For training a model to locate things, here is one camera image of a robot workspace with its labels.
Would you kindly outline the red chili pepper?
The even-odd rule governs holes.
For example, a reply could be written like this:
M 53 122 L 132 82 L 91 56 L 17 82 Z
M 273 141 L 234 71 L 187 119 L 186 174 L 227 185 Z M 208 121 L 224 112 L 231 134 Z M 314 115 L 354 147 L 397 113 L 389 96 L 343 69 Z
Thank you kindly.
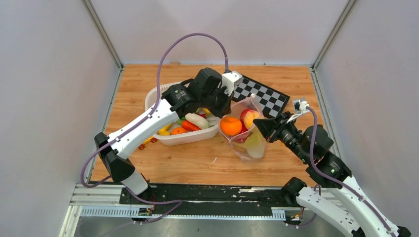
M 197 115 L 199 115 L 199 116 L 201 116 L 201 117 L 203 117 L 203 118 L 207 118 L 207 115 L 206 114 L 199 114 L 199 113 L 197 113 Z

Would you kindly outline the white daikon radish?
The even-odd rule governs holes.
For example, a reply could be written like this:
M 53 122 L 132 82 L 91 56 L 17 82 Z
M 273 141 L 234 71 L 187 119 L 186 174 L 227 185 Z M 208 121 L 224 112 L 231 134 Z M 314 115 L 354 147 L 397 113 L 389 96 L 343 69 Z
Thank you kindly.
M 195 126 L 197 126 L 200 129 L 209 128 L 209 122 L 204 117 L 202 117 L 198 114 L 188 113 L 185 116 L 185 118 L 186 118 L 187 121 L 194 124 Z

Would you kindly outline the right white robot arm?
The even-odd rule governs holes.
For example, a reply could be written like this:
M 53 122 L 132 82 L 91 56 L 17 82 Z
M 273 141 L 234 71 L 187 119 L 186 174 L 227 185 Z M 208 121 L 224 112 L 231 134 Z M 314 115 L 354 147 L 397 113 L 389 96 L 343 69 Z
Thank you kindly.
M 282 192 L 283 202 L 307 207 L 347 237 L 410 237 L 412 233 L 385 217 L 362 191 L 349 167 L 331 152 L 333 140 L 314 117 L 314 125 L 298 130 L 293 115 L 254 119 L 253 124 L 269 143 L 280 141 L 308 167 L 306 172 L 343 207 L 325 200 L 302 180 L 293 177 Z

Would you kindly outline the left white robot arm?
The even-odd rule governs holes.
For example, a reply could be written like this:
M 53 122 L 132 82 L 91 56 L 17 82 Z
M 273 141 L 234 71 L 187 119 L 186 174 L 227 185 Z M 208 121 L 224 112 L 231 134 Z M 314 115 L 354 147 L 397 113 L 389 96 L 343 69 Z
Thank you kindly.
M 98 133 L 94 138 L 98 155 L 112 180 L 131 190 L 139 204 L 147 203 L 151 190 L 129 161 L 132 153 L 164 126 L 198 108 L 206 108 L 219 118 L 229 114 L 234 87 L 242 80 L 236 71 L 219 74 L 211 68 L 201 69 L 195 78 L 171 85 L 154 105 L 125 127 L 109 135 Z

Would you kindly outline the yellow peach fruit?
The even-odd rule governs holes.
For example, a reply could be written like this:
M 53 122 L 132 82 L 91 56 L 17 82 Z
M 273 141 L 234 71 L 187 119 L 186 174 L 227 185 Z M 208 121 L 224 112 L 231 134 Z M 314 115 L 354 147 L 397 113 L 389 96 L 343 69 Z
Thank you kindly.
M 259 118 L 259 112 L 254 110 L 246 111 L 243 117 L 243 123 L 247 130 L 250 130 L 253 126 L 253 120 Z

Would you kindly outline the black white checkerboard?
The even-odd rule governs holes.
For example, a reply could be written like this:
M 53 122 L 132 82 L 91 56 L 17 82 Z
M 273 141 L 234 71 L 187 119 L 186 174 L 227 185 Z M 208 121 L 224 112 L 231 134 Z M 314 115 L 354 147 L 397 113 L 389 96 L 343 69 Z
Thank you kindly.
M 242 82 L 234 88 L 232 100 L 239 102 L 250 97 L 251 94 L 255 95 L 266 118 L 275 118 L 280 115 L 290 99 L 290 96 L 243 75 Z

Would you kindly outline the clear zip top bag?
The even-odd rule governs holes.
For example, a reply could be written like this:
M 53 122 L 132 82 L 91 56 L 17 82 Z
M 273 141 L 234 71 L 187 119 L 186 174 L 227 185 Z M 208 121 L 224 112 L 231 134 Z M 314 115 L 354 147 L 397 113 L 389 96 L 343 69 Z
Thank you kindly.
M 231 113 L 218 122 L 220 134 L 235 154 L 243 161 L 257 160 L 264 156 L 265 139 L 255 126 L 255 119 L 263 119 L 261 105 L 256 95 L 231 105 Z

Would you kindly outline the yellow napa cabbage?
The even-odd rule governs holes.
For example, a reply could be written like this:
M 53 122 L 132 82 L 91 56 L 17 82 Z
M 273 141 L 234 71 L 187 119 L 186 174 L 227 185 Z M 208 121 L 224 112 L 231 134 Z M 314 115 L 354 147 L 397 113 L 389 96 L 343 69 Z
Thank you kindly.
M 265 139 L 259 130 L 254 130 L 243 143 L 250 159 L 260 159 L 265 152 Z

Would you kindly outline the carrot with green stem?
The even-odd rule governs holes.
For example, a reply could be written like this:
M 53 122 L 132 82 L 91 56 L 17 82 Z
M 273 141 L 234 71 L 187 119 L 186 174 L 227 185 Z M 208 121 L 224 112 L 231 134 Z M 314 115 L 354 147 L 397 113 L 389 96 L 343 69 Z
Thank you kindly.
M 198 126 L 194 125 L 193 123 L 191 123 L 191 122 L 189 122 L 185 119 L 179 119 L 175 123 L 180 125 L 186 131 L 199 131 L 199 130 L 201 130 Z

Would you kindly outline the yellow toy car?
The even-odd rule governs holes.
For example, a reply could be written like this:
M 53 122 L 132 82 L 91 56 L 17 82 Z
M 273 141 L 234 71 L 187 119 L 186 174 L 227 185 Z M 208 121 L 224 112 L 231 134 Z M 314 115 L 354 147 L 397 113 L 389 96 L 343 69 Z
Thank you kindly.
M 149 143 L 156 143 L 158 140 L 155 137 L 150 137 L 146 141 L 144 141 L 139 147 L 139 150 L 145 149 L 146 145 Z

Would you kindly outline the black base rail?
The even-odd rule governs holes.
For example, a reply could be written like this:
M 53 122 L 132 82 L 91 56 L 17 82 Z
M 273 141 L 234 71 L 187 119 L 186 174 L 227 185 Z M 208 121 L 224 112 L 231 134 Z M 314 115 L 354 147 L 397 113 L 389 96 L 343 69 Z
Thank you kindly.
M 88 189 L 77 185 L 70 204 L 89 216 L 173 219 L 272 220 L 296 222 L 301 211 L 313 211 L 324 220 L 356 229 L 357 222 L 328 191 L 310 187 L 249 187 L 152 184 L 139 198 L 122 185 Z

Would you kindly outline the yellow lemon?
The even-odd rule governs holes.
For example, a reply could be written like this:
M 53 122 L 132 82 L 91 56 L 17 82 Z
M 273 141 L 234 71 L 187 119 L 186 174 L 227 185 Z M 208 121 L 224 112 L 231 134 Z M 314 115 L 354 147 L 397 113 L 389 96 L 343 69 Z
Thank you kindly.
M 159 131 L 158 131 L 158 134 L 160 135 L 160 136 L 170 136 L 171 135 L 171 132 L 169 131 L 169 129 L 171 128 L 171 126 L 172 126 L 172 124 L 170 123 L 170 124 L 168 124 L 168 125 L 166 125 L 165 127 L 163 127 L 162 129 L 160 129 Z

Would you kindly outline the orange fruit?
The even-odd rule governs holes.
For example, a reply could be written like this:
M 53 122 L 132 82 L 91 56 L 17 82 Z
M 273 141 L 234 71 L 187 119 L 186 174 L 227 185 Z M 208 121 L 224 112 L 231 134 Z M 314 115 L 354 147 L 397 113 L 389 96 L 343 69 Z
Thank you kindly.
M 242 131 L 242 123 L 235 117 L 224 117 L 219 123 L 220 131 L 226 136 L 236 136 Z
M 171 132 L 171 135 L 178 135 L 178 134 L 183 134 L 183 133 L 187 133 L 187 132 L 188 131 L 183 127 L 176 127 Z

